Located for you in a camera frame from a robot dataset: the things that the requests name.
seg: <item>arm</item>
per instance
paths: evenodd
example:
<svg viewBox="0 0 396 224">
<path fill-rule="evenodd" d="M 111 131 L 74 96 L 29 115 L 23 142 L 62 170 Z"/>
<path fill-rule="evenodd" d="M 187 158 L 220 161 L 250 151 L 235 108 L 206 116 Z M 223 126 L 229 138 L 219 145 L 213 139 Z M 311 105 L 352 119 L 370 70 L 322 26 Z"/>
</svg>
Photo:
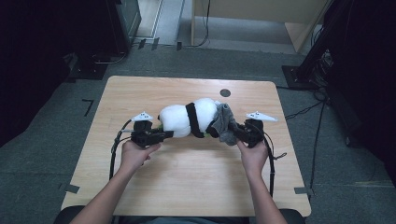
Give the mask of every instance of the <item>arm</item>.
<svg viewBox="0 0 396 224">
<path fill-rule="evenodd" d="M 131 177 L 145 160 L 150 159 L 149 154 L 160 146 L 142 149 L 132 141 L 125 142 L 122 145 L 120 169 L 71 223 L 108 223 Z"/>
<path fill-rule="evenodd" d="M 254 148 L 248 148 L 239 140 L 237 145 L 241 150 L 257 223 L 286 223 L 262 179 L 262 168 L 268 158 L 267 147 L 260 142 Z"/>
</svg>

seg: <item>black stripe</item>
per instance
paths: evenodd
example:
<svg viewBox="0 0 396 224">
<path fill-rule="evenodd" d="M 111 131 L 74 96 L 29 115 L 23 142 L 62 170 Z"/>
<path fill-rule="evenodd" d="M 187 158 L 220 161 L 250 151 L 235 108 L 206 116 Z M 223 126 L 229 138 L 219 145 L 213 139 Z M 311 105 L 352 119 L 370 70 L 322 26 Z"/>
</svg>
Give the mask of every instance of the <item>black stripe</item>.
<svg viewBox="0 0 396 224">
<path fill-rule="evenodd" d="M 194 134 L 197 138 L 204 138 L 204 134 L 199 131 L 199 124 L 197 113 L 195 111 L 195 104 L 190 103 L 186 105 L 187 115 L 189 116 L 190 126 L 191 126 L 191 133 Z"/>
</svg>

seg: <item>wooden table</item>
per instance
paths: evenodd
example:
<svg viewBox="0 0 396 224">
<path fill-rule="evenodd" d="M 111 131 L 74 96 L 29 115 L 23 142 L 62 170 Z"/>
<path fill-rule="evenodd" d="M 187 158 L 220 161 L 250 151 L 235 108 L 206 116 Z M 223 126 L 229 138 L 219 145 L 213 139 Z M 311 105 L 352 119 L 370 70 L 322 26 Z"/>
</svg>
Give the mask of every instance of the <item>wooden table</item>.
<svg viewBox="0 0 396 224">
<path fill-rule="evenodd" d="M 231 96 L 222 97 L 219 94 L 222 89 L 229 90 Z M 107 183 L 110 149 L 126 120 L 142 111 L 156 118 L 168 105 L 186 105 L 204 97 L 227 103 L 239 123 L 246 119 L 246 113 L 257 110 L 279 119 L 264 122 L 264 130 L 274 142 L 275 155 L 288 153 L 275 161 L 274 200 L 279 208 L 293 208 L 309 216 L 307 195 L 294 191 L 304 183 L 274 83 L 164 77 L 108 80 L 70 183 L 80 187 L 79 192 L 66 192 L 62 208 L 87 204 Z M 156 119 L 153 123 L 153 127 L 160 124 Z M 116 171 L 120 165 L 120 145 Z M 269 187 L 269 162 L 262 176 Z M 239 149 L 211 137 L 165 139 L 160 150 L 128 184 L 115 215 L 254 216 Z"/>
<path fill-rule="evenodd" d="M 195 17 L 206 17 L 208 1 L 192 0 L 192 45 L 195 37 Z M 210 2 L 209 17 L 285 22 L 294 49 L 300 52 L 331 2 L 331 0 L 213 0 Z"/>
</svg>

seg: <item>white plush body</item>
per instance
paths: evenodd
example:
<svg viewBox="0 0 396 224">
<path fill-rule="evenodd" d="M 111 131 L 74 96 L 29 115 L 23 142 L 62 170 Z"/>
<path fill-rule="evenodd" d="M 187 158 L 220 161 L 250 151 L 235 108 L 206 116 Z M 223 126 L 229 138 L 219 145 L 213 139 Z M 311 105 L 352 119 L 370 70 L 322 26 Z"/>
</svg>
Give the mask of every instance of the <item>white plush body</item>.
<svg viewBox="0 0 396 224">
<path fill-rule="evenodd" d="M 217 112 L 216 102 L 210 98 L 194 101 L 199 130 L 204 133 Z M 185 137 L 190 134 L 191 126 L 186 106 L 169 105 L 160 113 L 164 131 L 174 131 L 174 137 Z"/>
</svg>

